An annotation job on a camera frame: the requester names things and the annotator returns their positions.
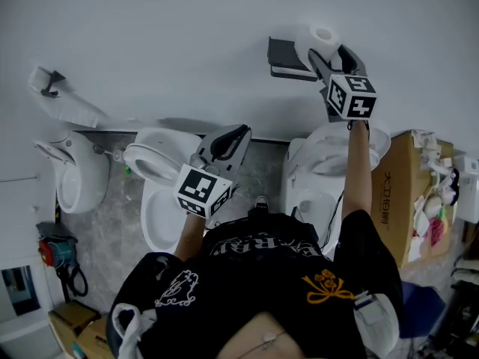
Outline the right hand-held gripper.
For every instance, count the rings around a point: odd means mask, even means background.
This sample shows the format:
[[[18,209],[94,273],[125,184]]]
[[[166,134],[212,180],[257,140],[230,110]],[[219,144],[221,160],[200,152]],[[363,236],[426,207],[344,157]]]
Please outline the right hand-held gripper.
[[[345,45],[338,48],[338,55],[344,74],[333,73],[329,62],[316,50],[308,51],[311,69],[325,85],[320,93],[326,105],[328,121],[337,123],[369,120],[377,103],[378,93],[366,76],[366,67],[357,54]]]

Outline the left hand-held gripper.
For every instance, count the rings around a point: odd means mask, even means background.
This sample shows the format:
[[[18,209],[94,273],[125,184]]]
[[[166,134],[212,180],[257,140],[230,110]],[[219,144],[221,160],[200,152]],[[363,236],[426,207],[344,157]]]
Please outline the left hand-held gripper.
[[[204,136],[189,163],[181,168],[174,187],[178,206],[201,218],[211,218],[237,187],[237,174],[251,137],[251,128],[245,124],[225,126]]]

